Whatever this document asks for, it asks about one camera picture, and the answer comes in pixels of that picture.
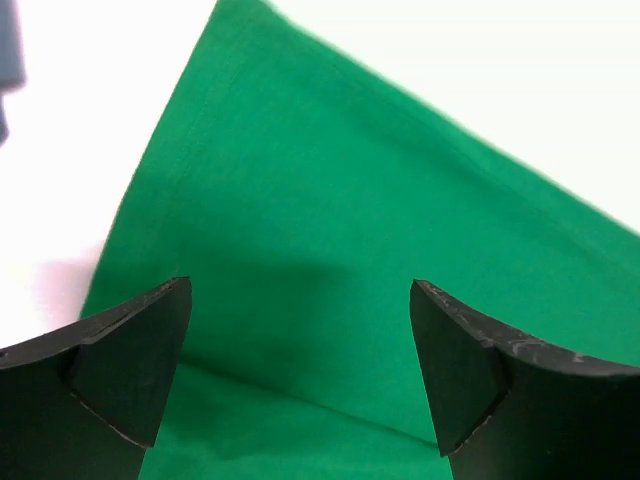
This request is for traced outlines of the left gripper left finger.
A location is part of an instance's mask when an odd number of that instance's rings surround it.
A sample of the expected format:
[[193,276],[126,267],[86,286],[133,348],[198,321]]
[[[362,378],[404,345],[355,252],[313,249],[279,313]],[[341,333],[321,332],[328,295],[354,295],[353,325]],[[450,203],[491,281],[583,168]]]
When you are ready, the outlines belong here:
[[1,351],[3,480],[136,479],[153,448],[192,309],[173,278]]

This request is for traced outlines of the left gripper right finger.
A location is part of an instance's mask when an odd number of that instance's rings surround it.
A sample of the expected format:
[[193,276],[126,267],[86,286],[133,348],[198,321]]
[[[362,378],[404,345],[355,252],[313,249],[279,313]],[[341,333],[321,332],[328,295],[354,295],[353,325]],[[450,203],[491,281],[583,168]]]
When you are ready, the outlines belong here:
[[415,281],[410,320],[439,453],[457,479],[635,479],[639,371]]

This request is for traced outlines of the green t shirt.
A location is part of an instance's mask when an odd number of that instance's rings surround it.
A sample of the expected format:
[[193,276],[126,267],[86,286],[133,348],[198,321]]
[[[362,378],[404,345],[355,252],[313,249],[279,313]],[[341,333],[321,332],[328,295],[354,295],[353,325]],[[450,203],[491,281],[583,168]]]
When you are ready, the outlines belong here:
[[426,279],[639,360],[639,240],[302,33],[216,4],[84,306],[174,276],[193,309],[145,479],[447,479],[409,320]]

